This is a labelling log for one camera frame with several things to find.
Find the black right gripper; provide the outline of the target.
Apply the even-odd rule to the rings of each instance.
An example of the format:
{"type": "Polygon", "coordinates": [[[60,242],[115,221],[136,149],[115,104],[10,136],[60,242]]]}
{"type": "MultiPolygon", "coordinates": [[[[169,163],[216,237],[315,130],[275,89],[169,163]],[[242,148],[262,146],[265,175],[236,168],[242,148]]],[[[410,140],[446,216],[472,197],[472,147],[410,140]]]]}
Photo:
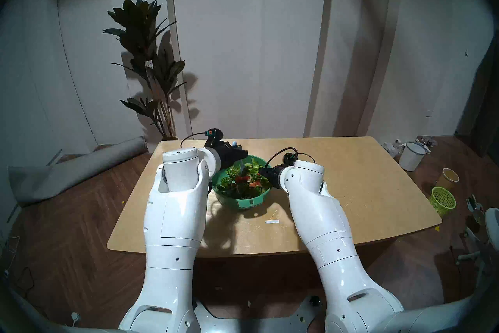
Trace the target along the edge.
{"type": "Polygon", "coordinates": [[[281,164],[271,168],[259,168],[258,173],[260,174],[260,176],[262,176],[262,178],[266,178],[267,180],[269,180],[273,188],[282,190],[280,175],[285,168],[287,168],[287,165],[285,164],[281,164]]]}

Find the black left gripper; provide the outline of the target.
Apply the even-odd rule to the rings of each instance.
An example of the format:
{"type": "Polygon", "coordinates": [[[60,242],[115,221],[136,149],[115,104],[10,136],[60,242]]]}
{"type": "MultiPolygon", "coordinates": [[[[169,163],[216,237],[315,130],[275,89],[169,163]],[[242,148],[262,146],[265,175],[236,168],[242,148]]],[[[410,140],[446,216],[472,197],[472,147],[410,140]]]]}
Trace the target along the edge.
{"type": "Polygon", "coordinates": [[[230,168],[234,163],[248,157],[248,151],[242,148],[242,145],[232,145],[227,141],[217,141],[214,144],[214,150],[220,158],[220,170],[230,168]]]}

